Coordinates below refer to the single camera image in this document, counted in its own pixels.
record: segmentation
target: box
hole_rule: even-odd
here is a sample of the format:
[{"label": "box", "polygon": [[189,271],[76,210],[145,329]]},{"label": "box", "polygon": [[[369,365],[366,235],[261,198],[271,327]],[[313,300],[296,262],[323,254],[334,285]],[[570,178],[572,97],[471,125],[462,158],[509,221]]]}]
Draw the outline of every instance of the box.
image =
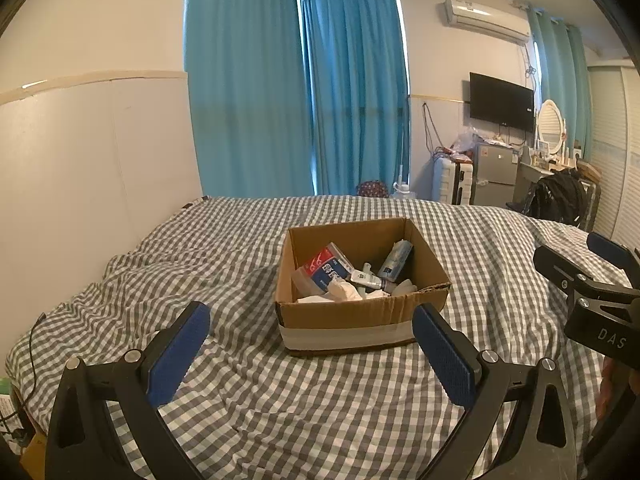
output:
[{"label": "box", "polygon": [[20,457],[20,465],[33,480],[45,480],[44,464],[47,450],[47,437],[37,432],[31,443]]},{"label": "box", "polygon": [[[356,269],[369,262],[377,272],[393,244],[409,240],[414,250],[398,278],[418,291],[406,296],[337,303],[296,303],[291,275],[328,243],[334,242]],[[422,303],[441,311],[451,282],[414,223],[389,218],[344,224],[293,227],[285,236],[275,309],[284,345],[293,355],[343,354],[413,342],[412,317]]]}]

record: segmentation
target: bed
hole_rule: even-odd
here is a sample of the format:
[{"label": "bed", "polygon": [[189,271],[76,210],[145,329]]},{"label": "bed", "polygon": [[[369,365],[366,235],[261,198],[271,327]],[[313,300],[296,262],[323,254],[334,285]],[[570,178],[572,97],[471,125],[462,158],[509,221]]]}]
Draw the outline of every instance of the bed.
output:
[{"label": "bed", "polygon": [[[478,206],[421,200],[310,197],[202,199],[115,256],[92,283],[47,314],[33,335],[38,387],[28,410],[43,427],[64,363],[118,359],[144,348],[190,300],[210,306],[209,336],[162,418],[211,479],[414,478],[453,429],[452,405],[417,344],[298,358],[281,342],[272,305],[280,248],[292,226],[411,218],[452,281],[443,311],[477,348],[506,361],[558,362],[577,449],[594,425],[601,357],[567,340],[564,295],[536,273],[548,244],[604,282],[626,277],[590,253],[576,228]],[[28,334],[6,369],[23,396],[33,378]],[[512,406],[476,470],[487,468]],[[134,470],[150,476],[117,404],[111,415]]]}]

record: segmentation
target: screw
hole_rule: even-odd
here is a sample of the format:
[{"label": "screw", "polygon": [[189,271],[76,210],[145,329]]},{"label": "screw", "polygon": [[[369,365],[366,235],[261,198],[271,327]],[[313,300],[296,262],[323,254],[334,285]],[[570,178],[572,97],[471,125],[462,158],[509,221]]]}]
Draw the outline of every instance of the screw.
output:
[{"label": "screw", "polygon": [[127,363],[137,363],[140,361],[142,354],[140,350],[129,350],[126,354],[124,354],[124,360]]},{"label": "screw", "polygon": [[68,370],[75,370],[79,366],[80,359],[78,359],[76,356],[70,357],[69,361],[66,362],[66,368],[68,368]]},{"label": "screw", "polygon": [[548,357],[545,357],[544,359],[542,359],[542,367],[546,368],[547,370],[549,370],[551,372],[551,371],[556,369],[556,363],[553,362]]},{"label": "screw", "polygon": [[495,363],[499,359],[498,354],[493,350],[484,350],[481,355],[482,359],[484,359],[488,363]]}]

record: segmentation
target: blue rubber pad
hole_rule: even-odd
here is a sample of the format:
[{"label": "blue rubber pad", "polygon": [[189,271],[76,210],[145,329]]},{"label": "blue rubber pad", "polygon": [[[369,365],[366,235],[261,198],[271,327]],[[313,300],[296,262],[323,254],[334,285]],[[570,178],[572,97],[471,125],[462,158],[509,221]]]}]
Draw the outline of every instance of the blue rubber pad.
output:
[{"label": "blue rubber pad", "polygon": [[154,408],[167,404],[174,398],[209,334],[209,325],[209,307],[201,303],[149,370],[146,398]]},{"label": "blue rubber pad", "polygon": [[623,269],[629,263],[629,253],[626,249],[597,233],[589,233],[587,247],[592,253],[619,269]]},{"label": "blue rubber pad", "polygon": [[430,307],[434,313],[433,316],[422,305],[416,307],[414,311],[412,325],[415,339],[427,356],[449,400],[468,410],[476,400],[474,372],[465,359],[458,354],[449,336],[434,320],[434,316],[440,316],[440,314],[432,306]]}]

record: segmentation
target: white suitcase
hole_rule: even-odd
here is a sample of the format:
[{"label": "white suitcase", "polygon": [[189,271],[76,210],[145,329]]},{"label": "white suitcase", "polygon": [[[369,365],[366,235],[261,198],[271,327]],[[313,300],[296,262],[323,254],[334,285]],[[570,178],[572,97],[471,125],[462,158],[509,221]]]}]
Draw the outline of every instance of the white suitcase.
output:
[{"label": "white suitcase", "polygon": [[453,162],[446,156],[437,158],[433,165],[431,199],[453,205],[468,205],[473,174],[472,164]]}]

